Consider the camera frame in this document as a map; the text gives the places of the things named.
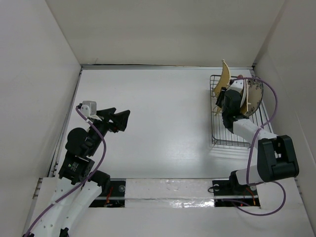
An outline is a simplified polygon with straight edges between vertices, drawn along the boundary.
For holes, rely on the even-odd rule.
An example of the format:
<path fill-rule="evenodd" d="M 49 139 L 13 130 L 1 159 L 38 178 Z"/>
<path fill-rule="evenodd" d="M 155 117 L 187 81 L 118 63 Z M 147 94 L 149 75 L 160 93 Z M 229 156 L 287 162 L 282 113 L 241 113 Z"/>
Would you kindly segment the square bamboo tray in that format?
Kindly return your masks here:
<path fill-rule="evenodd" d="M 222 60 L 222 72 L 221 72 L 221 76 L 220 79 L 218 81 L 218 83 L 216 84 L 215 88 L 213 89 L 213 92 L 215 94 L 215 96 L 217 97 L 218 93 L 220 92 L 220 89 L 222 87 L 225 87 L 227 89 L 227 86 L 230 85 L 230 78 L 231 78 L 231 73 L 230 73 L 230 69 L 226 63 L 226 61 L 223 59 Z M 217 106 L 217 111 L 215 115 L 218 115 L 222 110 L 222 106 L 218 107 Z"/>

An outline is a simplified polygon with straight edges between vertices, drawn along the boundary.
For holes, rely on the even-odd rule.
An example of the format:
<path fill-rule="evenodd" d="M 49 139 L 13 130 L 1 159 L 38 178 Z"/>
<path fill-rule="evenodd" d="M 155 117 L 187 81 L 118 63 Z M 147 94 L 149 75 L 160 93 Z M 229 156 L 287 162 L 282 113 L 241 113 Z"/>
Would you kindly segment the fan-shaped bamboo tray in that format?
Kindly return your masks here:
<path fill-rule="evenodd" d="M 245 99 L 241 109 L 240 109 L 240 112 L 244 115 L 244 116 L 247 116 L 247 113 L 248 113 L 248 100 L 247 98 Z"/>

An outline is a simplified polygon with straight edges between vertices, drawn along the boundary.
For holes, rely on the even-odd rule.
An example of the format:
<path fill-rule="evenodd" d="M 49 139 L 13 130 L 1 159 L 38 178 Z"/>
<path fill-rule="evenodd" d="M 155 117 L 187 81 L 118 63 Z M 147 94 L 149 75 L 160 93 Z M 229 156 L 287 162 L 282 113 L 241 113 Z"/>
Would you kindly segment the blue white floral plate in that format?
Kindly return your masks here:
<path fill-rule="evenodd" d="M 264 85 L 260 80 L 257 79 L 249 79 L 248 83 L 248 107 L 246 108 L 245 115 L 247 117 L 252 116 L 257 109 L 260 107 L 263 92 L 264 92 Z"/>

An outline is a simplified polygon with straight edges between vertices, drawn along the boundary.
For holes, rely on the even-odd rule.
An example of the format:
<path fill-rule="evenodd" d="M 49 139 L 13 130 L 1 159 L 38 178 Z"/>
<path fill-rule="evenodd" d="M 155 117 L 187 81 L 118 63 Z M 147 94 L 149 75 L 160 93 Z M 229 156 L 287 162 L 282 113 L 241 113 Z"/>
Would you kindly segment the red teal floral plate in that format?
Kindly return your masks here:
<path fill-rule="evenodd" d="M 240 108 L 247 107 L 247 98 L 248 98 L 248 82 L 244 79 L 243 75 L 237 77 L 240 81 L 243 81 L 243 89 L 241 91 L 241 105 Z"/>

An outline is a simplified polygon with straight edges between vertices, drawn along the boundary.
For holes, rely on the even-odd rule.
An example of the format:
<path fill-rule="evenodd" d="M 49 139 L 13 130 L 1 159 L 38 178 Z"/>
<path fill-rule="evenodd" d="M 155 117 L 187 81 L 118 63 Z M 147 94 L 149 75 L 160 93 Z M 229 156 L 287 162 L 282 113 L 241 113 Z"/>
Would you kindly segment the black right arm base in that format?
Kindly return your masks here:
<path fill-rule="evenodd" d="M 209 193 L 215 196 L 251 196 L 258 195 L 256 186 L 252 190 L 250 186 L 240 184 L 237 180 L 236 171 L 231 172 L 228 180 L 213 180 L 212 186 L 208 188 Z"/>

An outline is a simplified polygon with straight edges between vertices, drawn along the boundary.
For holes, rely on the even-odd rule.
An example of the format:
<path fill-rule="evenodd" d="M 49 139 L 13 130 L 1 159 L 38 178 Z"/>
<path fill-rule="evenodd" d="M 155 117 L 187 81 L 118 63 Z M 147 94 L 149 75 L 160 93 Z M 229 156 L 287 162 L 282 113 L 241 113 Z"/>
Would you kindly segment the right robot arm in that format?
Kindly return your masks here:
<path fill-rule="evenodd" d="M 299 165 L 292 139 L 287 135 L 277 136 L 255 125 L 240 112 L 242 96 L 233 89 L 221 88 L 217 105 L 222 109 L 224 127 L 250 143 L 249 158 L 257 150 L 257 163 L 247 168 L 232 171 L 228 188 L 233 194 L 240 194 L 246 185 L 268 183 L 290 177 L 297 177 Z"/>

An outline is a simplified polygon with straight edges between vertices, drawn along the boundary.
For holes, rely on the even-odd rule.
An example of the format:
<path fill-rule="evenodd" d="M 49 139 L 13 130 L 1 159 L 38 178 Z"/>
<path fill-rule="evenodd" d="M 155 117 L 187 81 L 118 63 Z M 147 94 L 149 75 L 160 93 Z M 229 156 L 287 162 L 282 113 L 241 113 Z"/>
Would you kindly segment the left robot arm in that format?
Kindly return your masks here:
<path fill-rule="evenodd" d="M 110 176 L 99 170 L 107 151 L 105 135 L 124 132 L 130 111 L 98 111 L 80 103 L 76 112 L 89 128 L 77 127 L 69 132 L 50 204 L 27 229 L 26 237 L 70 237 L 93 201 L 112 193 Z"/>

